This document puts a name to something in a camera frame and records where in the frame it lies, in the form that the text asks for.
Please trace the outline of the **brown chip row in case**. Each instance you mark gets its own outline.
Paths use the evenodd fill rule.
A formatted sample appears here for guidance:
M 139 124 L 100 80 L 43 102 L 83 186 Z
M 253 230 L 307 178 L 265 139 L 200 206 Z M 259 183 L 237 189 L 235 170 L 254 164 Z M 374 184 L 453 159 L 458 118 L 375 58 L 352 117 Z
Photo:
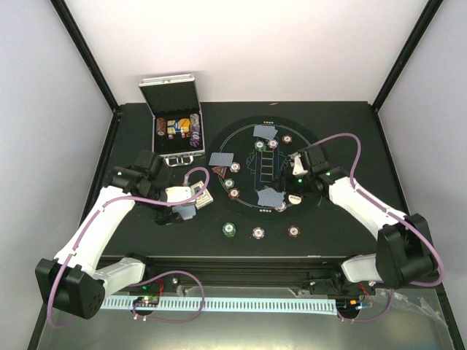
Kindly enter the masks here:
M 162 117 L 158 117 L 155 120 L 155 135 L 156 136 L 166 135 L 166 120 Z

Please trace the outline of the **white dealer button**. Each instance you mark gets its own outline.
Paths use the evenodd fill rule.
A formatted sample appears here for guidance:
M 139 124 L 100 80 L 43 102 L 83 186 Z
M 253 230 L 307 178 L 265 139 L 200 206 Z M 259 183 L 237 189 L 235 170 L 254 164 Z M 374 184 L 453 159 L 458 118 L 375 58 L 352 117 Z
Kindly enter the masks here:
M 302 202 L 302 200 L 303 198 L 299 195 L 292 195 L 292 194 L 288 195 L 288 201 L 292 205 L 298 205 Z

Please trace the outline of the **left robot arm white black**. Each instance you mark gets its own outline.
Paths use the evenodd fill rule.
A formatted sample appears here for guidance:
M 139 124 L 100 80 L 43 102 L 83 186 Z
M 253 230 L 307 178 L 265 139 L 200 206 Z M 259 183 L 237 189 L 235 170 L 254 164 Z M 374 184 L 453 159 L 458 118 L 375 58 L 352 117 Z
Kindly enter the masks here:
M 133 170 L 116 167 L 100 192 L 89 215 L 53 259 L 42 259 L 35 274 L 47 306 L 51 327 L 55 309 L 83 319 L 92 318 L 104 299 L 134 285 L 141 291 L 155 286 L 156 272 L 142 258 L 124 257 L 98 269 L 102 253 L 125 216 L 138 203 L 158 209 L 191 204 L 196 199 L 188 182 L 158 189 L 153 179 L 158 169 Z

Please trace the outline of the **dealt blue card bottom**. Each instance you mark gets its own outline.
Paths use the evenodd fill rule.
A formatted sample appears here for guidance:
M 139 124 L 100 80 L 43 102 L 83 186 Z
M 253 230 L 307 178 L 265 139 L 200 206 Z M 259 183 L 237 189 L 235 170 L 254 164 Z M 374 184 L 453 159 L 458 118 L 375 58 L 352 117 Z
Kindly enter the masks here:
M 282 205 L 285 200 L 285 193 L 278 192 L 274 188 L 266 187 L 257 191 L 258 205 L 277 208 Z

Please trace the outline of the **dealt blue card top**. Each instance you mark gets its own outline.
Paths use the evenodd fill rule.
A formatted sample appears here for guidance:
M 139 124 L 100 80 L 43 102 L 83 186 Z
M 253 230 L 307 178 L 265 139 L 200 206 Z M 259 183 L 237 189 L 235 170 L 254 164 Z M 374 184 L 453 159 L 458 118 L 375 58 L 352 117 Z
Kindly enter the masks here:
M 271 134 L 271 129 L 267 125 L 256 125 L 253 129 L 254 137 L 261 137 L 261 138 L 268 139 L 270 134 Z

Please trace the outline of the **blue yellow card box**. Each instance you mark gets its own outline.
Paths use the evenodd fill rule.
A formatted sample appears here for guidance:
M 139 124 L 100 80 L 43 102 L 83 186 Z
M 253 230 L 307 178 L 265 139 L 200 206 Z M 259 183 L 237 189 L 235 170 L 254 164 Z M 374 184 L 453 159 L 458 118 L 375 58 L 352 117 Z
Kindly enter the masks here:
M 177 135 L 177 134 L 185 134 L 185 133 L 188 133 L 190 131 L 187 130 L 186 132 L 184 132 L 184 130 L 181 130 L 180 127 L 179 127 L 179 120 L 169 120 L 166 124 L 166 131 L 169 135 Z

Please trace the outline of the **black frame post left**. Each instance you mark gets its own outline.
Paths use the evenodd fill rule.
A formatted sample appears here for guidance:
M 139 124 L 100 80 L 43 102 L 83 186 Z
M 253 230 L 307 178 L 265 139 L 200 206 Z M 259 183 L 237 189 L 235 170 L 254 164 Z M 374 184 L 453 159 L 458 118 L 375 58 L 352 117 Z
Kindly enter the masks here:
M 50 0 L 50 3 L 52 4 L 71 40 L 73 41 L 74 46 L 77 48 L 78 53 L 87 66 L 88 71 L 97 84 L 109 108 L 113 112 L 117 111 L 119 109 L 119 103 L 114 97 L 114 94 L 112 93 L 110 86 L 108 85 L 96 59 L 94 58 L 94 55 L 91 52 L 88 43 L 86 42 L 85 37 L 77 25 L 77 22 L 74 19 L 74 16 L 70 11 L 67 3 L 64 0 Z

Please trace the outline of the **black frame post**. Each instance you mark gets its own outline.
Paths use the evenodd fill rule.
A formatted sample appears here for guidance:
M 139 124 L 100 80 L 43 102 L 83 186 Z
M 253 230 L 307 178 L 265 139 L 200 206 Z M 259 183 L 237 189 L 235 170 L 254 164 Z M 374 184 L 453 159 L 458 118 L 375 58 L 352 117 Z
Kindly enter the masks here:
M 372 109 L 379 112 L 390 95 L 392 89 L 404 71 L 407 63 L 412 57 L 414 51 L 417 49 L 418 44 L 424 37 L 425 32 L 428 30 L 431 22 L 439 11 L 443 0 L 429 0 L 426 2 L 420 16 L 418 17 L 413 29 L 411 30 L 407 40 L 405 41 L 401 51 L 399 52 L 391 70 L 384 83 L 382 84 L 376 98 L 372 104 Z
M 50 3 L 52 4 L 71 40 L 73 41 L 74 46 L 77 48 L 78 53 L 87 66 L 88 71 L 97 84 L 109 108 L 113 112 L 117 111 L 119 109 L 119 103 L 114 97 L 114 94 L 112 93 L 110 86 L 108 85 L 96 59 L 94 58 L 94 55 L 91 52 L 88 43 L 86 42 L 85 37 L 77 25 L 77 22 L 74 19 L 74 16 L 70 11 L 67 3 L 64 0 L 50 0 Z

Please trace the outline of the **white playing card box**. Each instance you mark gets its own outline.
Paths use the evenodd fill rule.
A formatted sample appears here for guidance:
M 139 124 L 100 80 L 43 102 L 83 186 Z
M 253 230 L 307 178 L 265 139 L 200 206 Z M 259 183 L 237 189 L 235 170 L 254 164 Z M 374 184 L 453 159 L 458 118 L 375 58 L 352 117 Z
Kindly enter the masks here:
M 202 209 L 205 206 L 211 204 L 214 201 L 212 195 L 208 190 L 204 190 L 200 196 L 196 199 L 196 209 Z

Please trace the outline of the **aluminium poker case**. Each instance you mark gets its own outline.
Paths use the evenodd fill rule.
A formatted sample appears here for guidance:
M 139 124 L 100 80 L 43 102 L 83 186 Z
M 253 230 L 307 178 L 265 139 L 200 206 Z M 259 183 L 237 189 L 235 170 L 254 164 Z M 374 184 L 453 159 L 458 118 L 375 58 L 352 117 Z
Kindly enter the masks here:
M 193 74 L 143 79 L 139 89 L 153 116 L 152 151 L 170 167 L 205 154 L 201 103 Z

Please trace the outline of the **red triangular all-in marker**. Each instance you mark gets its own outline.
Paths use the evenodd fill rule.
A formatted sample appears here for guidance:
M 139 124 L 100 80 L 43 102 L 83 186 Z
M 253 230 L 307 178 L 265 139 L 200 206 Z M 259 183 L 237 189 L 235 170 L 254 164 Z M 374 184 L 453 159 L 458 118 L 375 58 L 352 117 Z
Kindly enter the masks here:
M 215 166 L 212 168 L 212 171 L 222 179 L 226 177 L 228 170 L 229 170 L 228 166 Z

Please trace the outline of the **dealt blue card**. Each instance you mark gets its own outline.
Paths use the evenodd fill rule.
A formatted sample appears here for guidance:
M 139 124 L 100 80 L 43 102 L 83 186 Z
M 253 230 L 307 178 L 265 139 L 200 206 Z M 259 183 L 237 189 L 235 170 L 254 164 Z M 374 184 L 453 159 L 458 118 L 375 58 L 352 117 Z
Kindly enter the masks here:
M 231 152 L 213 152 L 209 159 L 209 166 L 230 167 L 234 162 L 234 153 Z
M 274 188 L 266 187 L 257 191 L 258 205 L 277 208 L 282 205 L 285 200 L 285 193 L 278 192 Z
M 254 137 L 261 137 L 261 138 L 268 139 L 270 134 L 271 134 L 271 129 L 267 125 L 256 125 L 253 129 Z

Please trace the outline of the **controller board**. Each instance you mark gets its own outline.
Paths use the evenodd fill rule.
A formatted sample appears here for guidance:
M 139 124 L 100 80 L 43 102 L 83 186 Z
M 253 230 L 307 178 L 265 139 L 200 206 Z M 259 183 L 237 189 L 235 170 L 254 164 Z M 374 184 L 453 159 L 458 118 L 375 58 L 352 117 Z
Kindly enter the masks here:
M 135 307 L 157 307 L 160 298 L 157 295 L 140 296 L 133 301 Z
M 365 308 L 370 308 L 373 306 L 373 302 L 364 301 L 360 299 L 351 299 L 351 300 L 337 300 L 336 301 L 336 308 L 340 311 L 354 311 L 354 310 L 362 310 Z

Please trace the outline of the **green poker chip stack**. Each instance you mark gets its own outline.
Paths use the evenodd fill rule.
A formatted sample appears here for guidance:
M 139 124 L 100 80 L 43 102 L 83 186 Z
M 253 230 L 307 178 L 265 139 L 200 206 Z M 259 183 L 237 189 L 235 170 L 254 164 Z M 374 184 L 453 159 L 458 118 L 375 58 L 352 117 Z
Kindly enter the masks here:
M 222 231 L 226 237 L 232 238 L 236 235 L 236 226 L 232 222 L 227 222 L 223 225 Z

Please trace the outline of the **blue white poker chip stack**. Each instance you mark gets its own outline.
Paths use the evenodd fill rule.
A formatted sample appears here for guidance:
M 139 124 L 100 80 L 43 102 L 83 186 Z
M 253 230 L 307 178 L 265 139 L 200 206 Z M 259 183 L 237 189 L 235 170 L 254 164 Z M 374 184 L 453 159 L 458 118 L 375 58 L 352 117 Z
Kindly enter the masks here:
M 262 239 L 265 236 L 265 231 L 261 227 L 256 227 L 252 230 L 252 236 L 256 239 Z

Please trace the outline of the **black aluminium mounting rail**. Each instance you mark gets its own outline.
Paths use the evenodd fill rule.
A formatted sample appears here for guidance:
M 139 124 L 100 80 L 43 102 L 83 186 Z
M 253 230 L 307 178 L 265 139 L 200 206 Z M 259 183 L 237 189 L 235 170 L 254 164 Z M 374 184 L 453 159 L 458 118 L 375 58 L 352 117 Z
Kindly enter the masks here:
M 356 295 L 367 282 L 349 282 L 339 261 L 315 257 L 146 257 L 128 255 L 146 264 L 144 279 L 174 271 L 178 285 L 191 285 L 181 272 L 193 274 L 206 287 L 284 287 L 313 294 Z

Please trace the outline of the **round black poker mat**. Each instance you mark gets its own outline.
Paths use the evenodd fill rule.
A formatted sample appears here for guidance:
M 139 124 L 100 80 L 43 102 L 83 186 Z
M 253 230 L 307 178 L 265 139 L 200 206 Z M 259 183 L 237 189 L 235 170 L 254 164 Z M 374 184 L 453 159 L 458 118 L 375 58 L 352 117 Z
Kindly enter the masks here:
M 316 136 L 281 117 L 247 117 L 213 141 L 209 188 L 232 214 L 266 222 L 291 220 L 323 198 L 318 174 L 329 169 Z

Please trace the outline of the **black frame post right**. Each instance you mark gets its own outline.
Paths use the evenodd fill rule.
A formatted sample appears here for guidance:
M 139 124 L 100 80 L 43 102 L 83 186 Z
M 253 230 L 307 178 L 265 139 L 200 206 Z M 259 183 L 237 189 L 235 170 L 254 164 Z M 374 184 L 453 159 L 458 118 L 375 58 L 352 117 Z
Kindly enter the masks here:
M 443 0 L 429 0 L 426 2 L 420 16 L 418 17 L 413 29 L 411 30 L 407 40 L 405 41 L 401 51 L 399 52 L 391 70 L 384 83 L 382 84 L 376 98 L 372 104 L 372 109 L 379 112 L 390 95 L 392 89 L 404 71 L 407 63 L 412 57 L 414 51 L 417 49 L 418 44 L 424 37 L 425 32 L 428 30 L 431 22 L 439 11 Z

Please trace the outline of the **purple chip row in case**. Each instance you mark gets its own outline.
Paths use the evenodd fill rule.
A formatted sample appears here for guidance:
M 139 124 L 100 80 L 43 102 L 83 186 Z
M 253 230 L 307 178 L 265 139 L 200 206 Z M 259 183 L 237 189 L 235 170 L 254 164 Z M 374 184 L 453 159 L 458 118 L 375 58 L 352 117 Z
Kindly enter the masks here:
M 190 140 L 189 144 L 194 149 L 201 149 L 203 146 L 201 117 L 198 114 L 190 115 Z

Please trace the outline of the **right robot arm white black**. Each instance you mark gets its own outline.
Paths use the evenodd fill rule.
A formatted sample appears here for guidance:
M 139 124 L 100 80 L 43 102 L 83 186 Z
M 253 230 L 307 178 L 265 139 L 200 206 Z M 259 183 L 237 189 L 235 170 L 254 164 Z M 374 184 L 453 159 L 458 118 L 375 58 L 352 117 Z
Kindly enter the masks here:
M 435 273 L 441 277 L 441 263 L 427 238 L 426 219 L 397 211 L 365 190 L 342 168 L 317 173 L 296 174 L 292 169 L 276 175 L 280 191 L 304 197 L 313 194 L 352 215 L 375 238 L 374 254 L 357 255 L 340 264 L 332 275 L 333 288 L 350 293 L 359 282 L 372 281 L 388 288 L 406 285 L 434 287 L 439 280 L 428 281 Z

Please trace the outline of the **brown poker chip stack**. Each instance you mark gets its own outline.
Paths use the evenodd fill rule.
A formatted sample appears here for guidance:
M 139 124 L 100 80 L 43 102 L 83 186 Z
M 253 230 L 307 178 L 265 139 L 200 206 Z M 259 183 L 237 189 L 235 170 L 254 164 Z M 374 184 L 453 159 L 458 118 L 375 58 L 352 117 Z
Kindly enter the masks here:
M 290 237 L 294 237 L 294 238 L 298 237 L 300 235 L 300 233 L 301 233 L 300 229 L 298 227 L 296 227 L 296 226 L 290 226 L 287 229 L 287 231 L 288 231 L 288 235 Z

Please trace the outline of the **blue patterned card deck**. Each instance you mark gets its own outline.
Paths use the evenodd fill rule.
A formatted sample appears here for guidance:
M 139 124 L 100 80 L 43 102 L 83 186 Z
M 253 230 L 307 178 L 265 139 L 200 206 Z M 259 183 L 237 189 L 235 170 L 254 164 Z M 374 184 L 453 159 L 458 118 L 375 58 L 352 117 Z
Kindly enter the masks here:
M 173 206 L 172 207 L 172 212 L 180 215 L 180 217 L 185 221 L 185 220 L 192 219 L 192 218 L 194 218 L 196 216 L 196 206 L 195 205 Z

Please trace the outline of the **yellow big blind button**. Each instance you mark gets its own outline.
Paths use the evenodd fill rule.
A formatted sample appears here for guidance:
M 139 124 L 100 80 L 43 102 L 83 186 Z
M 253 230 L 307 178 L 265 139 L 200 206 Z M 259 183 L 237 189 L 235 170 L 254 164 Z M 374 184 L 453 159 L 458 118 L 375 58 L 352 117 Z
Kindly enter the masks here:
M 182 118 L 179 120 L 179 127 L 181 130 L 184 130 L 186 132 L 187 130 L 190 129 L 190 120 L 188 118 Z

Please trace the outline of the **left controller board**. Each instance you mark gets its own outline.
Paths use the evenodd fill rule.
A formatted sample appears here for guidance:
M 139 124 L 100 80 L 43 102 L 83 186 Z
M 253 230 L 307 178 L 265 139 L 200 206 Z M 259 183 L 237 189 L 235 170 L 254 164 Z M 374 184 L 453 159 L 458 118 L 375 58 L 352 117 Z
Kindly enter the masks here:
M 133 301 L 135 307 L 157 307 L 160 298 L 157 295 L 140 296 Z

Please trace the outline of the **right controller board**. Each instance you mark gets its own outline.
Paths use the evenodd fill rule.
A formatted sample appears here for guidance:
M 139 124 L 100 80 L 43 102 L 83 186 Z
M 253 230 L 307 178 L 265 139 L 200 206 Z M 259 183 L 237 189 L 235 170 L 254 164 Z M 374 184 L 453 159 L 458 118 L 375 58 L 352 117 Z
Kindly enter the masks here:
M 354 310 L 362 310 L 365 308 L 370 308 L 373 306 L 373 302 L 364 301 L 360 299 L 351 299 L 351 300 L 337 300 L 336 301 L 336 308 L 340 311 L 354 311 Z

